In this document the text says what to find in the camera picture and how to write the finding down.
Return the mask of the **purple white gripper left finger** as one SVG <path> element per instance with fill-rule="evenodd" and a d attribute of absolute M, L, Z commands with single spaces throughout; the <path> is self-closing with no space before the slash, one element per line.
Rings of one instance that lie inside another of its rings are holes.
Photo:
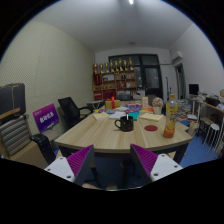
<path fill-rule="evenodd" d="M 45 171 L 82 186 L 94 157 L 94 146 L 87 146 L 68 157 L 58 157 Z"/>

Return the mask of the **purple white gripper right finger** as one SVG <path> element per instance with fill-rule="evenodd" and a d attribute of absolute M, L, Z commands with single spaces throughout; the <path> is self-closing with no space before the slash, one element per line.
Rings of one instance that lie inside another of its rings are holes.
<path fill-rule="evenodd" d="M 144 185 L 155 182 L 182 169 L 178 163 L 166 154 L 156 155 L 135 144 L 130 145 L 130 155 Z"/>

